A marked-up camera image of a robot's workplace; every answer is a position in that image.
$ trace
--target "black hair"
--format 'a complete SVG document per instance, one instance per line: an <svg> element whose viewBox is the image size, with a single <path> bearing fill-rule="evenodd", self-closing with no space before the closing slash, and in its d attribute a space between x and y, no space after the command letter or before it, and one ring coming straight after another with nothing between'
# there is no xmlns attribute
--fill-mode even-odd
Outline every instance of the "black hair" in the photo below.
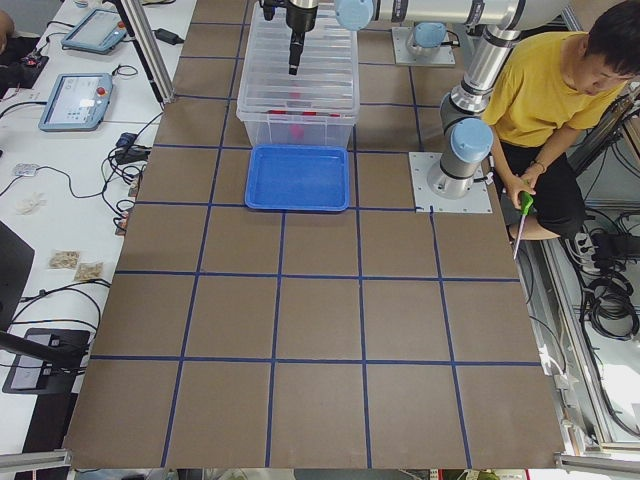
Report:
<svg viewBox="0 0 640 480"><path fill-rule="evenodd" d="M626 0L604 12L589 31L586 55L604 55L618 75L640 74L640 1Z"/></svg>

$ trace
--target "computer monitor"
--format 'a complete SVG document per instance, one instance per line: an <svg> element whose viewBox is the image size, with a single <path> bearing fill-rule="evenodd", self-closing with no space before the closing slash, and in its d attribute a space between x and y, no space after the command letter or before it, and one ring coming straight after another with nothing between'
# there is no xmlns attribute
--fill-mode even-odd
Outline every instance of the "computer monitor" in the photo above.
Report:
<svg viewBox="0 0 640 480"><path fill-rule="evenodd" d="M71 391L73 372L87 351L89 332L32 328L24 337L8 333L34 255L33 248L0 222L0 350L16 354L2 391L66 393Z"/></svg>
<svg viewBox="0 0 640 480"><path fill-rule="evenodd" d="M0 222L0 330L6 332L27 285L33 248Z"/></svg>

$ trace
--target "blue tray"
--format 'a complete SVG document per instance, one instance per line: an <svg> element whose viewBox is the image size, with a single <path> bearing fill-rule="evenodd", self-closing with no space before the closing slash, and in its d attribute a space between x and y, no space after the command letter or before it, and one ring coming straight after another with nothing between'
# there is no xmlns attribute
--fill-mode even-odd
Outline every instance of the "blue tray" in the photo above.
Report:
<svg viewBox="0 0 640 480"><path fill-rule="evenodd" d="M341 147L259 145L245 203L268 210L339 212L349 206L349 156Z"/></svg>

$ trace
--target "transparent plastic bin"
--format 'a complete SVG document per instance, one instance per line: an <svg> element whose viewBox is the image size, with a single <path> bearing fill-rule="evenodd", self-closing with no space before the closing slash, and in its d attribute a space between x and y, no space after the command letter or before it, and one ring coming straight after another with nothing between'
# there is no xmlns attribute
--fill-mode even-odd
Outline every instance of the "transparent plastic bin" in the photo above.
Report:
<svg viewBox="0 0 640 480"><path fill-rule="evenodd" d="M338 24L332 3L321 3L298 74L289 75L285 13L277 8L267 22L254 5L236 114L253 146L346 147L360 110L356 34Z"/></svg>

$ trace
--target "small plastic bag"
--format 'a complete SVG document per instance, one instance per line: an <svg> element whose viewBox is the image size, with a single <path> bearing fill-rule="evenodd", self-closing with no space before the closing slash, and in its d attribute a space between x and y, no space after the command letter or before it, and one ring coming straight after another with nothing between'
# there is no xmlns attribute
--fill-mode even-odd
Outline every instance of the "small plastic bag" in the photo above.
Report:
<svg viewBox="0 0 640 480"><path fill-rule="evenodd" d="M80 263L73 277L75 282L84 282L87 280L96 280L102 278L102 262Z"/></svg>
<svg viewBox="0 0 640 480"><path fill-rule="evenodd" d="M74 270L78 266L80 252L74 250L54 250L49 259L49 268L69 268Z"/></svg>

